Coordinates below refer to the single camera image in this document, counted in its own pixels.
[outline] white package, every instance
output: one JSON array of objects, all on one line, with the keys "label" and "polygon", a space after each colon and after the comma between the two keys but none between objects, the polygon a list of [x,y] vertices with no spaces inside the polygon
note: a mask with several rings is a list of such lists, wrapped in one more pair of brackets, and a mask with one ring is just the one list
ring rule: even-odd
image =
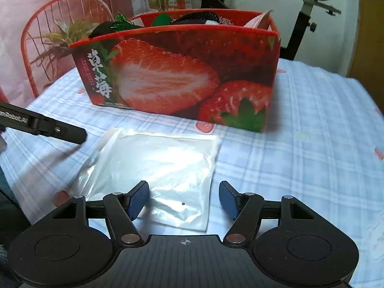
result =
[{"label": "white package", "polygon": [[110,129],[81,168],[70,194],[102,200],[109,193],[126,193],[145,180],[152,221],[205,230],[219,143],[215,135]]}]

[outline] blue plaid tablecloth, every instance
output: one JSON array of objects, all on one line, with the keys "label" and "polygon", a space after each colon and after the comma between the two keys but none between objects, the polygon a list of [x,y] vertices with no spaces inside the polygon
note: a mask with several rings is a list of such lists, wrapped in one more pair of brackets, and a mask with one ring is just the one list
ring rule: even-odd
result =
[{"label": "blue plaid tablecloth", "polygon": [[[354,288],[384,287],[384,120],[362,85],[301,62],[279,61],[265,133],[216,126],[222,144],[212,180],[207,234],[225,235],[230,222],[220,207],[218,184],[266,200],[293,195],[357,244]],[[76,69],[28,108],[83,127],[87,141],[73,144],[12,129],[1,167],[27,218],[36,222],[53,208],[53,196],[69,188],[96,142],[110,127],[165,133],[198,133],[195,120],[94,106]],[[197,234],[164,225],[136,226],[144,234]],[[261,230],[273,224],[265,223]],[[90,225],[103,230],[103,221]]]}]

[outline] strawberry box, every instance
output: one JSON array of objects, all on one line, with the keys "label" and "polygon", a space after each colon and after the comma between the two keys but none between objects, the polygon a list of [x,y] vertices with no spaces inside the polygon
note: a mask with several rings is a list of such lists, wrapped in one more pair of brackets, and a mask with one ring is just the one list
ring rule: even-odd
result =
[{"label": "strawberry box", "polygon": [[[172,19],[200,10],[167,11]],[[71,45],[95,105],[197,119],[262,131],[280,53],[268,30],[245,28],[258,12],[210,9],[220,25],[151,27],[83,39]]]}]

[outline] wooden door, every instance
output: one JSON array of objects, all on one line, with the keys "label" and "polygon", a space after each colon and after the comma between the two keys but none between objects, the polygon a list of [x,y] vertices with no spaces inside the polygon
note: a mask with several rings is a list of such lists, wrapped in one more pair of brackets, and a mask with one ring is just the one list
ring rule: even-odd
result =
[{"label": "wooden door", "polygon": [[359,36],[348,74],[384,112],[384,0],[360,0]]}]

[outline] silver bolt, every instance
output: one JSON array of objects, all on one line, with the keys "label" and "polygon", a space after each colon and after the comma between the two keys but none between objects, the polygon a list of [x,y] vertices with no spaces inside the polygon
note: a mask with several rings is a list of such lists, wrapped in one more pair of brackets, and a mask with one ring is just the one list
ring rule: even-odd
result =
[{"label": "silver bolt", "polygon": [[245,241],[245,236],[242,234],[229,234],[227,240],[230,243],[242,243]]},{"label": "silver bolt", "polygon": [[125,234],[121,237],[121,241],[125,243],[137,243],[140,240],[140,236],[137,234]]}]

